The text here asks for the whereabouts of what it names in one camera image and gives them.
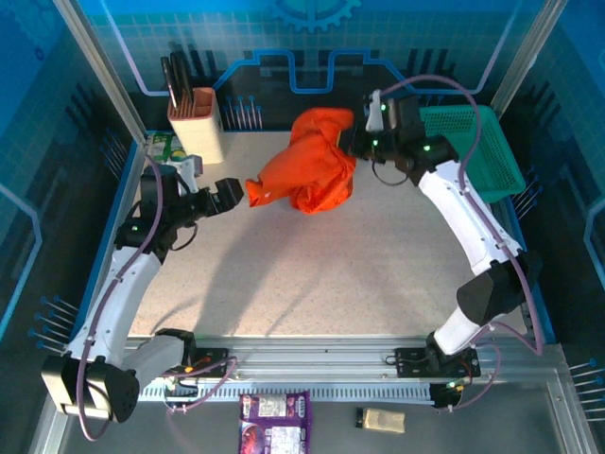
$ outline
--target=knife block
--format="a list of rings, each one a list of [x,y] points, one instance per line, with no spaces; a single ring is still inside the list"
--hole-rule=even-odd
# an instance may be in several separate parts
[[[187,154],[201,156],[204,164],[223,162],[224,132],[212,88],[194,88],[193,104],[183,93],[179,109],[168,105],[168,120]]]

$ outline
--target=knife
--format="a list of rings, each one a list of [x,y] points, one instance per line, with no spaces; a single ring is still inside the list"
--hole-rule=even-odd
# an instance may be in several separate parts
[[[172,74],[174,74],[175,93],[178,97],[182,97],[182,75],[181,71],[179,71],[179,62],[177,60],[176,52],[170,52],[170,67],[172,67]]]
[[[179,109],[181,97],[178,95],[177,81],[175,80],[174,71],[172,65],[170,64],[170,59],[168,57],[161,57],[160,63],[162,64],[162,71],[164,72],[164,78],[166,79],[166,84],[168,85],[168,93],[170,94],[172,107],[174,107],[175,110]]]
[[[189,98],[189,101],[193,105],[193,88],[191,84],[191,70],[189,69],[189,63],[187,62],[187,57],[184,51],[178,51],[176,53],[177,57],[177,68],[175,68],[175,72],[178,72],[181,81],[182,81],[182,89],[185,91],[185,95]]]

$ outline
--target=gear logo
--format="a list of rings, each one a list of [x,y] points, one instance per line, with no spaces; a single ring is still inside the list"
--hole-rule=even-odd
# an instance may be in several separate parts
[[[12,17],[36,46],[49,39],[57,25],[52,0],[0,0],[0,11]]]
[[[351,10],[359,6],[360,0],[274,0],[269,8],[285,26],[314,33],[318,28],[327,31],[330,25],[340,26],[340,20],[351,17]]]

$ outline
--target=gray floor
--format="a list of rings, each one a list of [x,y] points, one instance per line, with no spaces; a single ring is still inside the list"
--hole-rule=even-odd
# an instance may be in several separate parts
[[[389,404],[359,404],[406,413],[406,433],[377,433],[354,427],[356,404],[316,403],[312,407],[313,454],[556,454],[565,452],[545,390],[499,385],[476,405],[455,414],[431,408]],[[73,418],[61,454],[130,454],[183,452],[235,454],[238,405],[209,404],[187,415],[166,420],[164,405],[140,404],[129,421],[111,426],[91,444]]]

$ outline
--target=metal frame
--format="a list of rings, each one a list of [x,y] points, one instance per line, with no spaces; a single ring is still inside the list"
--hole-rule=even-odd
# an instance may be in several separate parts
[[[101,49],[78,3],[70,0],[53,0],[53,2],[130,134],[137,144],[143,145],[147,137],[143,121],[130,101],[124,85],[113,70],[111,62]]]
[[[134,351],[148,339],[130,338],[127,351]],[[500,347],[502,353],[496,383],[545,383],[567,452],[597,454],[561,347],[547,345],[544,355],[536,357],[514,338],[499,336],[491,338],[491,341]],[[269,384],[292,383],[311,387],[318,383],[346,387],[350,384],[382,386],[445,381],[397,378],[394,366],[385,363],[385,357],[396,347],[423,346],[425,340],[421,337],[219,337],[204,338],[199,342],[203,342],[205,347],[228,348],[239,358],[233,382],[254,383],[260,387],[263,384],[270,388]],[[475,383],[480,385],[490,379],[495,355],[487,348],[480,349],[478,353],[483,374]],[[66,422],[67,417],[58,414],[52,402],[47,400],[30,454],[57,453]]]
[[[501,116],[516,94],[523,78],[535,61],[567,0],[547,0],[522,43],[509,71],[492,102]],[[99,77],[116,110],[134,140],[143,145],[146,131],[124,86],[104,56],[81,9],[70,0],[54,0],[63,19],[77,40],[88,62]],[[128,176],[129,190],[120,201],[120,212],[129,206],[136,189],[135,179],[143,165],[143,147],[137,149],[137,162]],[[105,262],[111,256],[105,254]],[[104,272],[99,273],[102,282]],[[147,338],[129,339],[127,349],[137,348]],[[597,453],[595,441],[579,403],[573,380],[559,345],[546,346],[541,358],[534,357],[523,345],[511,338],[493,338],[502,351],[502,367],[497,383],[546,383],[559,432],[567,452]],[[290,338],[213,338],[204,339],[204,346],[228,348],[239,358],[236,382],[244,383],[330,383],[410,384],[426,379],[398,379],[393,366],[384,362],[395,347],[424,346],[424,338],[394,337],[290,337]],[[479,352],[484,372],[475,383],[485,383],[495,364],[494,353]],[[50,398],[46,399],[36,430],[31,454],[59,452],[67,428],[67,416],[58,413]]]
[[[491,107],[498,118],[501,118],[509,107],[521,86],[521,82],[536,62],[538,54],[545,45],[555,24],[557,24],[565,5],[567,5],[567,0],[546,0],[536,15],[531,28],[510,64],[507,74],[493,96]]]

